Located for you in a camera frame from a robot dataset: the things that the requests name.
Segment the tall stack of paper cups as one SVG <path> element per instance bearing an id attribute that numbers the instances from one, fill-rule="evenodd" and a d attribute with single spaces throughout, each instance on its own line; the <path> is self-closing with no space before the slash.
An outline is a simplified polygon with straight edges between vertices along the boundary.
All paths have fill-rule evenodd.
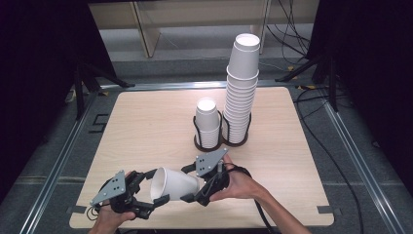
<path id="1" fill-rule="evenodd" d="M 234 137 L 246 129 L 258 83 L 260 39 L 250 33 L 239 34 L 233 43 L 227 71 L 224 114 L 235 126 Z"/>

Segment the short stack of paper cups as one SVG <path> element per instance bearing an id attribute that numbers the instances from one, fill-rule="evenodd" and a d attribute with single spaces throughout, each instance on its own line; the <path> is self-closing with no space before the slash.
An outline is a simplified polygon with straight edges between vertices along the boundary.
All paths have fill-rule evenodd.
<path id="1" fill-rule="evenodd" d="M 216 103 L 211 97 L 202 97 L 197 102 L 196 115 L 196 143 L 204 148 L 211 149 L 218 144 L 220 131 L 220 117 Z"/>

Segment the dark curtain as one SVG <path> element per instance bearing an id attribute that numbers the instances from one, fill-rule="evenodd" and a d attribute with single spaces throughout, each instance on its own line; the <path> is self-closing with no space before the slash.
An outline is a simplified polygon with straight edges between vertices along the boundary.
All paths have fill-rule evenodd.
<path id="1" fill-rule="evenodd" d="M 413 193 L 413 0 L 319 0 L 308 57 L 330 45 L 359 114 Z"/>
<path id="2" fill-rule="evenodd" d="M 83 64 L 115 70 L 93 0 L 0 0 L 0 203 L 55 121 Z"/>

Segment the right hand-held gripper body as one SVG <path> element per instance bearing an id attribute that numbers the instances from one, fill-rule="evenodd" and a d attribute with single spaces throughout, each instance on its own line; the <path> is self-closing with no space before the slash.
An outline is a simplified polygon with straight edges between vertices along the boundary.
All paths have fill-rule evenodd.
<path id="1" fill-rule="evenodd" d="M 210 196 L 229 184 L 229 176 L 223 162 L 227 152 L 227 148 L 222 148 L 196 157 L 196 175 L 204 180 L 204 185 L 195 195 L 195 201 L 202 206 L 206 207 L 210 202 Z"/>

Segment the black tripod stand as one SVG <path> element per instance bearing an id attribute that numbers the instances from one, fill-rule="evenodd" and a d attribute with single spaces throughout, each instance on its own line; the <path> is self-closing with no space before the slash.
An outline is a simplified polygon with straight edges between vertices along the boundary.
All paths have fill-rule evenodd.
<path id="1" fill-rule="evenodd" d="M 79 120 L 86 111 L 83 87 L 86 87 L 87 90 L 92 93 L 99 92 L 101 90 L 101 87 L 96 80 L 97 77 L 102 77 L 122 88 L 133 87 L 133 84 L 119 79 L 115 74 L 110 74 L 89 63 L 79 63 L 74 71 L 77 120 Z"/>
<path id="2" fill-rule="evenodd" d="M 293 69 L 287 75 L 280 79 L 276 79 L 276 82 L 289 82 L 294 77 L 307 71 L 311 67 L 315 66 L 316 70 L 313 74 L 313 81 L 316 84 L 320 84 L 324 79 L 328 79 L 328 101 L 335 112 L 338 111 L 337 107 L 337 91 L 336 91 L 336 60 L 333 56 L 321 55 L 316 56 L 304 64 L 300 65 L 298 68 Z"/>

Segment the person's left hand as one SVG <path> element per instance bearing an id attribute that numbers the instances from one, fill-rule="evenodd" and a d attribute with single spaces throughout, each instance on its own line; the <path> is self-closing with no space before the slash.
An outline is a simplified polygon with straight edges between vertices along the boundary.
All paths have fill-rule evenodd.
<path id="1" fill-rule="evenodd" d="M 124 222 L 135 219 L 133 212 L 115 213 L 108 200 L 103 202 L 104 206 L 98 212 L 97 220 L 91 229 L 113 229 L 117 230 Z"/>

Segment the person's right hand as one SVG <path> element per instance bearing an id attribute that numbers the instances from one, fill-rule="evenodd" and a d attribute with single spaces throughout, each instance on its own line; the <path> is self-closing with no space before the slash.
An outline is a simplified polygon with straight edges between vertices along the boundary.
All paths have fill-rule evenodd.
<path id="1" fill-rule="evenodd" d="M 209 197 L 211 202 L 227 199 L 255 199 L 260 191 L 260 185 L 250 176 L 237 171 L 235 164 L 228 154 L 223 157 L 223 162 L 229 176 L 228 186 Z"/>

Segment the light wooden shelf unit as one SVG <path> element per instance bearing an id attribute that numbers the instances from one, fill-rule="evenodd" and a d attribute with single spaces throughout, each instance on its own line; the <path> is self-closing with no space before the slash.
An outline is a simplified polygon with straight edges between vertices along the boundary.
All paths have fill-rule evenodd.
<path id="1" fill-rule="evenodd" d="M 320 0 L 91 0 L 100 29 L 136 29 L 151 58 L 164 27 L 247 25 L 263 39 L 269 24 L 313 23 Z"/>

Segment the black double cup holder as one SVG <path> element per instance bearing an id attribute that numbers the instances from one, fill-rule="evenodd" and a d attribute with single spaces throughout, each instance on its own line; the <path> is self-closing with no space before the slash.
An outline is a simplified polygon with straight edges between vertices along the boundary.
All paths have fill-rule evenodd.
<path id="1" fill-rule="evenodd" d="M 193 125 L 195 127 L 193 142 L 196 148 L 201 150 L 202 152 L 211 152 L 218 149 L 222 144 L 231 147 L 239 147 L 244 145 L 248 140 L 248 131 L 251 124 L 251 116 L 248 116 L 247 118 L 247 124 L 244 133 L 238 138 L 235 138 L 235 126 L 230 123 L 224 113 L 218 112 L 218 115 L 220 117 L 219 132 L 212 135 L 212 140 L 202 139 L 204 133 L 200 130 L 198 124 L 196 123 L 197 117 L 193 117 Z"/>

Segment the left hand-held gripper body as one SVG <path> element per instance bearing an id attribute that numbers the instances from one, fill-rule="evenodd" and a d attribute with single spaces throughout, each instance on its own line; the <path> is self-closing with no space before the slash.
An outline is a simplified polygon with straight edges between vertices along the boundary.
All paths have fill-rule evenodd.
<path id="1" fill-rule="evenodd" d="M 154 211 L 153 204 L 139 202 L 134 197 L 140 191 L 140 183 L 144 179 L 145 173 L 131 171 L 126 174 L 119 171 L 101 186 L 90 205 L 98 213 L 104 206 L 103 202 L 108 200 L 115 213 L 133 212 L 137 218 L 148 219 Z"/>

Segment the aluminium floor rail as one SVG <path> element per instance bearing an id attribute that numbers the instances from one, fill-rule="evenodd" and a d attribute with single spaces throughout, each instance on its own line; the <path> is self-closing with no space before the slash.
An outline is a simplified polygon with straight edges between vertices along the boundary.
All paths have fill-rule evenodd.
<path id="1" fill-rule="evenodd" d="M 54 163 L 51 172 L 46 177 L 39 195 L 29 210 L 27 218 L 25 219 L 19 234 L 33 234 L 36 230 L 36 227 L 56 189 L 58 179 L 60 178 L 60 175 L 71 155 L 74 144 L 86 123 L 90 109 L 93 106 L 96 97 L 97 93 L 89 94 L 84 112 L 76 119 L 62 149 L 58 154 L 58 157 L 56 158 L 56 162 Z"/>
<path id="2" fill-rule="evenodd" d="M 207 82 L 180 82 L 180 83 L 151 83 L 134 84 L 132 87 L 123 88 L 119 85 L 102 85 L 103 91 L 114 92 L 143 92 L 143 91 L 173 91 L 173 90 L 204 90 L 204 89 L 224 89 L 226 81 L 207 81 Z M 298 87 L 302 84 L 276 82 L 274 80 L 259 80 L 257 87 Z"/>
<path id="3" fill-rule="evenodd" d="M 330 103 L 325 106 L 325 109 L 390 234 L 407 234 L 394 212 L 393 205 L 372 174 L 340 114 L 333 109 Z"/>

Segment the white paper cup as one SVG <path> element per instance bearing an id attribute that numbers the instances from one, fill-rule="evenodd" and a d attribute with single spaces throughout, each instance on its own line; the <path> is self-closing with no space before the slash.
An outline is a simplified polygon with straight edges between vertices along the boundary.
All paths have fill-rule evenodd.
<path id="1" fill-rule="evenodd" d="M 169 195 L 172 201 L 177 201 L 182 196 L 195 195 L 198 191 L 199 181 L 196 177 L 161 167 L 152 177 L 150 197 L 155 200 Z"/>

